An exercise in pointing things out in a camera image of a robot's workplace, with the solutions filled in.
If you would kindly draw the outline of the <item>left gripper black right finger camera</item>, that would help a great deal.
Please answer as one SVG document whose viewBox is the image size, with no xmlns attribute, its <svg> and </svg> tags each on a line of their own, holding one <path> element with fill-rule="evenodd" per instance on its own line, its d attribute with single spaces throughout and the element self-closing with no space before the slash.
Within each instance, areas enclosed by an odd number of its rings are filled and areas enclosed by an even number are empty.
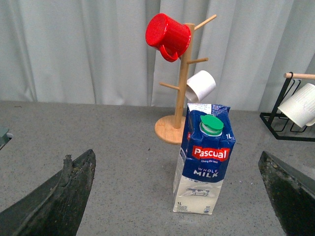
<svg viewBox="0 0 315 236">
<path fill-rule="evenodd" d="M 315 180 L 263 151 L 258 167 L 271 205 L 288 236 L 315 234 Z"/>
</svg>

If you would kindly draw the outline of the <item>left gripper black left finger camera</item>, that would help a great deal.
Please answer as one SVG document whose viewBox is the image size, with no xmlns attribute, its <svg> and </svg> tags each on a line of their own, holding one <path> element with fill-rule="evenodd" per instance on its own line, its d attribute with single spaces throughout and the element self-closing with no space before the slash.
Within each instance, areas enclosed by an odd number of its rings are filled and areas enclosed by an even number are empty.
<svg viewBox="0 0 315 236">
<path fill-rule="evenodd" d="M 2 236 L 74 236 L 80 226 L 95 176 L 92 149 L 0 213 Z"/>
</svg>

